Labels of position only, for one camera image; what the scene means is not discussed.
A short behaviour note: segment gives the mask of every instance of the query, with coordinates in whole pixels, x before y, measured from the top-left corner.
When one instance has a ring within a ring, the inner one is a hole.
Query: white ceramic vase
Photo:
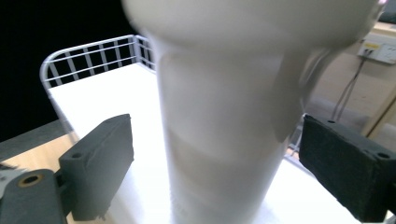
[[[154,49],[178,223],[249,223],[319,75],[377,0],[123,0]]]

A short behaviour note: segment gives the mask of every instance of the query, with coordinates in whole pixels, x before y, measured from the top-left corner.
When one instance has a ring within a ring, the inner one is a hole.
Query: white table surface
[[[79,137],[131,115],[134,162],[110,208],[116,223],[172,223],[156,76],[140,64],[50,89]],[[254,224],[359,223],[311,175],[282,161]]]

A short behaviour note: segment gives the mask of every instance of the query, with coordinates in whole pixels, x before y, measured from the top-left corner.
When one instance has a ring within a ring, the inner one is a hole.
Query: cable
[[[344,100],[344,102],[343,102],[343,104],[342,104],[342,106],[341,106],[340,111],[338,112],[336,121],[338,121],[338,120],[341,118],[341,116],[342,116],[342,114],[343,114],[343,112],[344,112],[344,109],[345,109],[345,107],[346,107],[346,105],[347,105],[347,102],[349,101],[349,98],[350,98],[350,95],[351,95],[351,93],[352,93],[352,91],[353,91],[353,88],[355,87],[356,81],[358,80],[359,74],[361,73],[361,69],[363,68],[364,63],[366,62],[366,60],[368,59],[368,57],[370,56],[370,54],[371,54],[372,52],[373,52],[373,51],[370,50],[370,49],[366,49],[366,50],[363,52],[363,55],[362,55],[362,57],[361,57],[361,63],[359,64],[359,67],[358,67],[358,71],[356,71],[355,76],[348,82],[348,84],[347,84],[346,87],[344,88],[343,93],[341,94],[340,99],[338,100],[337,104],[336,104],[335,107],[334,107],[334,110],[332,111],[331,120],[334,120],[334,118],[335,118],[335,116],[336,116],[336,113],[337,113],[338,106],[339,106],[339,105],[341,104],[341,102],[344,100],[344,97],[346,97],[345,100]]]

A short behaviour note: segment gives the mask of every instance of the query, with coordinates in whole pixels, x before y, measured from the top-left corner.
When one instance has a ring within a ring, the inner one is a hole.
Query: wall
[[[396,29],[391,25],[379,23],[372,32],[396,38]],[[308,113],[330,118],[344,87],[358,69],[361,58],[357,52],[360,46],[361,43],[356,43],[346,49],[326,69],[308,104]],[[366,61],[340,122],[360,132],[394,88],[396,64]],[[375,141],[396,151],[396,116],[381,130]]]
[[[388,0],[384,10],[387,12],[396,12],[396,0]]]

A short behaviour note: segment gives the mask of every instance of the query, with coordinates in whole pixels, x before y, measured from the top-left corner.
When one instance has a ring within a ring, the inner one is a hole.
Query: dark background
[[[134,35],[120,0],[0,0],[0,142],[57,116],[39,68],[52,52]]]

